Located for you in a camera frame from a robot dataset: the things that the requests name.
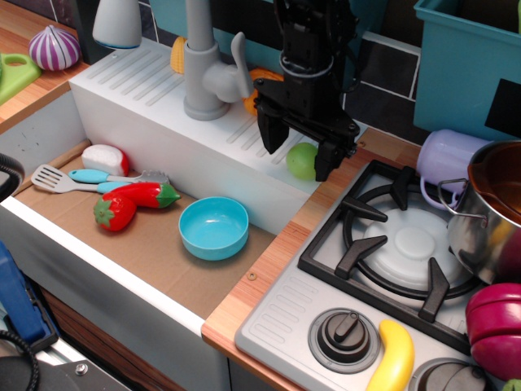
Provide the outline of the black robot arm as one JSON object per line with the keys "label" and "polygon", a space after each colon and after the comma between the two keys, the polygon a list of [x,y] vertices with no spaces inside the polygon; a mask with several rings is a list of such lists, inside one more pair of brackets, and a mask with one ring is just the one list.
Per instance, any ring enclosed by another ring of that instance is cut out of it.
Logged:
{"label": "black robot arm", "polygon": [[345,112],[341,97],[348,44],[357,35],[357,17],[348,1],[276,1],[282,33],[281,81],[254,81],[257,123],[265,149],[275,153],[296,130],[318,144],[315,178],[332,170],[357,149],[359,126]]}

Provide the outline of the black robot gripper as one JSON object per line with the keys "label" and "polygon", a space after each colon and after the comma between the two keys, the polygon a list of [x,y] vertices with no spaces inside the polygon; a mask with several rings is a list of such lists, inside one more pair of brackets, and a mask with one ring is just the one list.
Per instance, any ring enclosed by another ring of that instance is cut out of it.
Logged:
{"label": "black robot gripper", "polygon": [[341,60],[323,74],[284,72],[283,81],[256,79],[257,123],[265,150],[274,154],[294,129],[318,142],[317,182],[325,182],[344,157],[357,150],[360,128],[344,110],[344,66]]}

